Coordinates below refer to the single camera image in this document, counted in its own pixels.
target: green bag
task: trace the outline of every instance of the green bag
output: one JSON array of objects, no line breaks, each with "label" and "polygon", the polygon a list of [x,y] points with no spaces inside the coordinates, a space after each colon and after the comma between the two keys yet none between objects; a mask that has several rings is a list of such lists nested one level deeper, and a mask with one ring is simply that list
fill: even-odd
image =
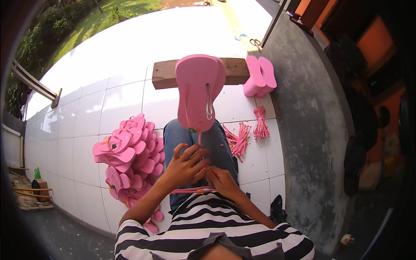
[{"label": "green bag", "polygon": [[39,167],[35,169],[35,179],[40,179]]}]

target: white tile floor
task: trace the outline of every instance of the white tile floor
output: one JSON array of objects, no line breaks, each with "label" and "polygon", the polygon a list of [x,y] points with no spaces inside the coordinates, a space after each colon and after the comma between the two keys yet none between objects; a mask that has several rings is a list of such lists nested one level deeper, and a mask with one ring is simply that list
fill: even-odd
[{"label": "white tile floor", "polygon": [[[174,22],[163,23],[165,19]],[[200,24],[206,20],[211,21],[210,26],[202,31]],[[153,39],[151,51],[137,51],[149,49],[140,40],[143,37]],[[99,53],[104,49],[116,55],[101,58]],[[176,8],[133,18],[100,32],[65,55],[42,79],[53,91],[63,88],[59,106],[51,109],[50,101],[38,93],[27,104],[25,162],[29,178],[33,179],[34,169],[39,167],[57,205],[115,233],[127,208],[110,196],[106,167],[93,161],[92,146],[118,128],[121,120],[141,112],[155,123],[157,136],[162,136],[165,124],[177,117],[179,94],[177,89],[154,89],[153,62],[195,53],[245,57],[220,8]],[[239,162],[239,181],[268,215],[277,194],[285,203],[283,154],[270,96],[247,98],[241,86],[224,86],[214,102],[217,120],[234,133],[238,133],[239,122],[255,126],[253,109],[260,105],[267,110],[271,134],[262,140],[250,139],[244,162]],[[156,223],[160,232],[170,224],[168,197],[161,210],[164,219]]]}]

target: lawn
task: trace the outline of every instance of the lawn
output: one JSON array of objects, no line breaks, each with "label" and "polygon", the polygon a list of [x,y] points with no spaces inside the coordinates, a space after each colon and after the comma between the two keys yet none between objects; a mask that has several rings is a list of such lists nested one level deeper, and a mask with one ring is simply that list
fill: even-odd
[{"label": "lawn", "polygon": [[94,34],[115,25],[117,21],[106,19],[106,16],[115,5],[117,5],[119,11],[127,17],[135,17],[161,10],[161,0],[102,0],[100,6],[103,13],[100,13],[98,8],[95,8],[87,15],[87,17],[81,20],[74,31],[66,37],[51,55],[44,66],[44,71],[48,71],[60,58],[78,46],[81,42]]}]

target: black and white striped shirt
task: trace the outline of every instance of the black and white striped shirt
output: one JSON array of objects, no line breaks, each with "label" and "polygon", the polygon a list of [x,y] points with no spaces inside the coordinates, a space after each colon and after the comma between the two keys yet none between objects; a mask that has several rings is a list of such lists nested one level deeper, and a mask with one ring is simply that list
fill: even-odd
[{"label": "black and white striped shirt", "polygon": [[277,247],[285,260],[313,259],[314,245],[287,223],[270,229],[247,215],[218,192],[192,194],[172,215],[166,232],[149,236],[140,223],[126,220],[117,231],[115,259],[187,259],[213,234],[224,233],[228,241],[251,253],[253,259],[268,259]]}]

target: scissors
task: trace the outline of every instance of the scissors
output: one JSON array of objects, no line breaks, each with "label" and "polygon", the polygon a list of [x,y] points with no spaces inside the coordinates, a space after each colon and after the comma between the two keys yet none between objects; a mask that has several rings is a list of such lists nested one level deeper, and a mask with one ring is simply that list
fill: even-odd
[{"label": "scissors", "polygon": [[256,46],[256,47],[257,47],[257,49],[259,50],[259,52],[261,52],[261,50],[260,50],[260,41],[259,41],[259,40],[256,40],[256,39],[250,39],[250,43],[251,43],[252,45]]},{"label": "scissors", "polygon": [[210,187],[210,186],[204,186],[204,187],[196,187],[196,188],[188,188],[188,189],[177,189],[173,190],[171,194],[178,194],[178,193],[200,193],[204,194],[206,192],[216,191],[216,189]]}]

